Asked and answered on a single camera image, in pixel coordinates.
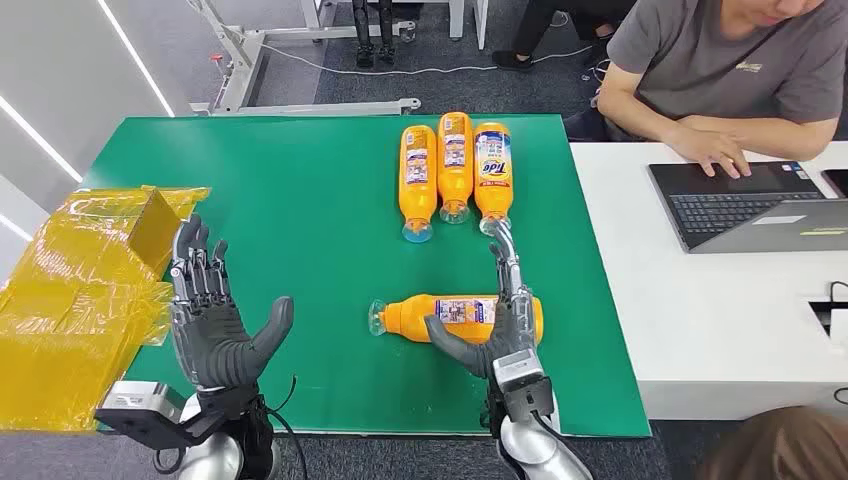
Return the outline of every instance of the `laptop keyboard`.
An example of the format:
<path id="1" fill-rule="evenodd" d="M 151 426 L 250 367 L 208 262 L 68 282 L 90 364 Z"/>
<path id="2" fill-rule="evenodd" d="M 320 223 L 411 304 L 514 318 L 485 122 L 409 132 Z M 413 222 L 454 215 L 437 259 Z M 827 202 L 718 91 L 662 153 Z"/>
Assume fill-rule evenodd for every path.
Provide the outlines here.
<path id="1" fill-rule="evenodd" d="M 816 200 L 820 193 L 746 193 L 741 195 L 669 195 L 686 233 L 721 233 L 756 217 L 783 200 Z"/>

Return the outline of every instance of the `metal bracket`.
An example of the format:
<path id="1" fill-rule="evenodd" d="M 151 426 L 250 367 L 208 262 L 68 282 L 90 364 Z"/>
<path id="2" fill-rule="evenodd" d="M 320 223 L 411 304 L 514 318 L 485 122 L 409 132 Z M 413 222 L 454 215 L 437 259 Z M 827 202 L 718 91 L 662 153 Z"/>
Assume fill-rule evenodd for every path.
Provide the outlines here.
<path id="1" fill-rule="evenodd" d="M 304 11 L 311 12 L 314 0 L 301 0 Z M 417 98 L 401 98 L 390 102 L 340 103 L 335 105 L 288 105 L 270 107 L 248 107 L 251 93 L 256 84 L 262 48 L 267 37 L 278 40 L 319 40 L 324 38 L 348 38 L 356 36 L 350 27 L 313 26 L 317 21 L 319 7 L 316 5 L 314 18 L 307 15 L 306 28 L 276 28 L 269 30 L 245 30 L 238 25 L 224 25 L 223 19 L 212 5 L 212 0 L 193 0 L 192 7 L 212 26 L 218 40 L 230 54 L 232 61 L 227 66 L 221 89 L 210 103 L 191 103 L 192 111 L 198 115 L 402 115 L 421 106 Z M 372 36 L 379 36 L 378 25 L 369 27 Z M 415 22 L 403 21 L 392 25 L 392 34 L 405 41 L 414 38 Z"/>

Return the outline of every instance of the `laptop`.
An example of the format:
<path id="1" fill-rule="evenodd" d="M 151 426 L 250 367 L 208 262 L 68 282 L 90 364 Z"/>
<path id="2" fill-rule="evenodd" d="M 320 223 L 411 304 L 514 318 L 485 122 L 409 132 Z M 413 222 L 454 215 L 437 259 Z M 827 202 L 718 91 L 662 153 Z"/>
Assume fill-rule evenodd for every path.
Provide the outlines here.
<path id="1" fill-rule="evenodd" d="M 797 162 L 752 163 L 732 179 L 716 166 L 649 165 L 689 253 L 848 250 L 848 199 L 825 199 Z"/>

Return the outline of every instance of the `clear bottle cap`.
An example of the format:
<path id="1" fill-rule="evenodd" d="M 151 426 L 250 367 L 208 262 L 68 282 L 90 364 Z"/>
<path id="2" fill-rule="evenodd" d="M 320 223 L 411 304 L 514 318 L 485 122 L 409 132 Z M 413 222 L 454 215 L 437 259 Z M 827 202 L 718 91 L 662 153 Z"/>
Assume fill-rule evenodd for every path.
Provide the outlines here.
<path id="1" fill-rule="evenodd" d="M 512 222 L 509 220 L 509 217 L 501 214 L 491 214 L 480 220 L 480 231 L 490 237 L 495 236 L 495 226 L 498 221 L 505 223 L 506 228 L 512 228 Z"/>
<path id="2" fill-rule="evenodd" d="M 368 331 L 375 337 L 386 333 L 386 323 L 383 321 L 383 315 L 386 312 L 386 304 L 382 300 L 374 300 L 371 302 L 371 308 L 368 309 Z"/>
<path id="3" fill-rule="evenodd" d="M 433 226 L 421 219 L 412 219 L 403 225 L 403 238 L 412 243 L 424 243 L 433 236 Z"/>
<path id="4" fill-rule="evenodd" d="M 471 211 L 468 209 L 468 205 L 462 200 L 448 200 L 439 209 L 439 217 L 442 221 L 452 225 L 465 223 L 470 214 Z"/>

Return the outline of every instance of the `orange bottle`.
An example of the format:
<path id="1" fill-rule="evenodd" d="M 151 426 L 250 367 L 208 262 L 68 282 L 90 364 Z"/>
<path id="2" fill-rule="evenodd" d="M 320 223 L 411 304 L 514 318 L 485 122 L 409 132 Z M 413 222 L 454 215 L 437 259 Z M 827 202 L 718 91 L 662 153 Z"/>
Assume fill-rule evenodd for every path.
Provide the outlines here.
<path id="1" fill-rule="evenodd" d="M 437 315 L 445 330 L 471 343 L 489 339 L 495 326 L 496 295 L 415 295 L 400 303 L 386 305 L 374 300 L 368 310 L 368 329 L 372 335 L 397 333 L 413 342 L 429 342 L 426 315 Z M 542 302 L 533 297 L 536 320 L 536 344 L 544 333 Z"/>
<path id="2" fill-rule="evenodd" d="M 436 211 L 436 134 L 426 125 L 403 131 L 400 138 L 398 204 L 403 213 L 403 238 L 414 243 L 433 236 L 430 217 Z"/>
<path id="3" fill-rule="evenodd" d="M 492 235 L 495 220 L 511 226 L 512 151 L 509 130 L 500 123 L 482 123 L 474 130 L 474 202 L 483 214 L 481 232 Z"/>
<path id="4" fill-rule="evenodd" d="M 468 220 L 468 197 L 474 190 L 474 148 L 471 119 L 461 112 L 439 120 L 439 217 L 446 223 Z"/>

